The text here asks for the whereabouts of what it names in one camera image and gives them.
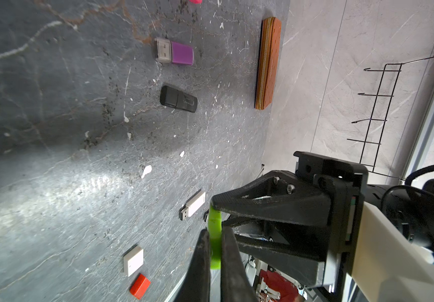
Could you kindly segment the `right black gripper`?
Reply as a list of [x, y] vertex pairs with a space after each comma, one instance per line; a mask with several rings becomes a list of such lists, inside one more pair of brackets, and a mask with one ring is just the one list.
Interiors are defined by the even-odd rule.
[[[341, 291], [353, 268], [368, 169], [311, 152], [294, 156], [296, 174], [268, 172], [214, 195], [211, 206], [237, 215], [222, 226], [233, 230], [241, 252], [306, 287]], [[285, 223], [308, 226], [305, 235], [317, 248], [287, 235], [296, 229]]]

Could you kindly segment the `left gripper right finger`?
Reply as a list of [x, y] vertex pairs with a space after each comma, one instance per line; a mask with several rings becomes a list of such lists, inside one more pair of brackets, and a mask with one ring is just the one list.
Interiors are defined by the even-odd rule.
[[258, 301], [242, 263], [238, 244], [230, 227], [222, 229], [221, 301]]

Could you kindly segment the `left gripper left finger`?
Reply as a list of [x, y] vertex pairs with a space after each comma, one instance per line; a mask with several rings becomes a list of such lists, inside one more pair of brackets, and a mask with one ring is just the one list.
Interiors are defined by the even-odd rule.
[[211, 286], [211, 247], [209, 232], [201, 231], [188, 272], [174, 301], [209, 302]]

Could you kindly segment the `green usb cap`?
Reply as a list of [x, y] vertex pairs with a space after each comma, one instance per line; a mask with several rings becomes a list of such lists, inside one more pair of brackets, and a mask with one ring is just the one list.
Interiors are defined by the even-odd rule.
[[220, 270], [222, 259], [222, 214], [212, 206], [210, 206], [208, 214], [208, 232], [211, 249], [210, 268], [211, 270]]

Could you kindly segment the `black usb drive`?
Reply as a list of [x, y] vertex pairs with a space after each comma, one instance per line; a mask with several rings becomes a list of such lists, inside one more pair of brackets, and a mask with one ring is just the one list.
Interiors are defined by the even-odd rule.
[[169, 108], [195, 113], [198, 98], [170, 86], [163, 86], [160, 92], [160, 104]]

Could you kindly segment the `purple usb drive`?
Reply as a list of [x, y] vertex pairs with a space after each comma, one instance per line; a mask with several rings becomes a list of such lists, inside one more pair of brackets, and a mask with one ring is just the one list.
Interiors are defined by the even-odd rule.
[[155, 38], [156, 61], [162, 64], [193, 65], [194, 49], [168, 39]]

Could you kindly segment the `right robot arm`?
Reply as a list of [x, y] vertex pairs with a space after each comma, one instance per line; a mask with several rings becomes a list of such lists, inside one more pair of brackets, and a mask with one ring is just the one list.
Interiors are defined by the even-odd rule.
[[434, 179], [368, 183], [368, 169], [295, 152], [296, 169], [271, 171], [215, 195], [239, 252], [262, 260], [325, 301], [342, 301], [352, 279], [368, 301], [434, 298]]

